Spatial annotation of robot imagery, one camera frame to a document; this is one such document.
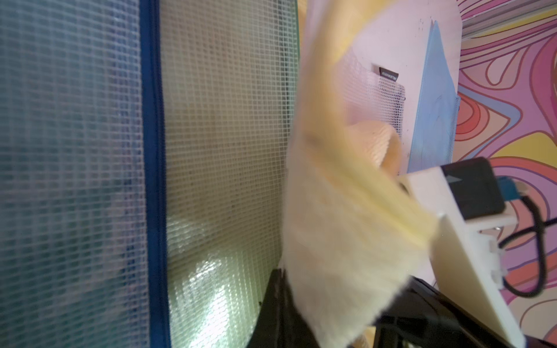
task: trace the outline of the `white grid mesh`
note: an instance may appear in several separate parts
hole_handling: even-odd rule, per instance
[[[280,258],[295,0],[162,0],[172,345],[244,347]]]
[[[149,345],[139,7],[0,4],[0,346]]]
[[[348,113],[348,124],[380,120],[402,133],[404,86],[381,77],[360,64],[352,49],[337,63],[340,92]]]

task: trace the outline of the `mesh screen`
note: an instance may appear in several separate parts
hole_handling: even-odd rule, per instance
[[[148,346],[138,1],[0,4],[0,346]]]
[[[352,49],[337,63],[340,91],[348,124],[380,120],[402,134],[404,86],[381,77],[360,64]]]
[[[281,253],[295,0],[162,0],[172,345],[244,347]]]

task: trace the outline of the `blue connector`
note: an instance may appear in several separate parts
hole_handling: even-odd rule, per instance
[[[509,177],[497,177],[497,185],[499,186],[499,191],[501,191],[501,196],[503,196],[506,202],[520,199],[520,193],[513,179]]]

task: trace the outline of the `small label tag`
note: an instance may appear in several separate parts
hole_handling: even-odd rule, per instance
[[[397,81],[398,79],[398,74],[394,71],[391,70],[387,70],[385,68],[379,68],[379,73],[381,74],[381,76],[385,77],[386,79],[389,80],[393,80],[393,81]]]

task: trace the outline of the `psychedelic wall mural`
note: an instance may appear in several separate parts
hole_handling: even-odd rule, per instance
[[[464,6],[473,0],[459,1]],[[483,3],[502,1],[483,1]],[[470,12],[464,9],[463,18]],[[524,182],[544,219],[557,215],[557,8],[515,21],[462,43],[453,160],[489,158],[497,175]],[[494,233],[503,239],[533,224],[520,203],[517,226]],[[547,229],[549,278],[537,298],[503,296],[528,335],[557,344],[557,226]],[[507,280],[520,290],[538,276],[534,235],[506,249]]]
[[[462,20],[489,11],[513,0],[457,0]]]

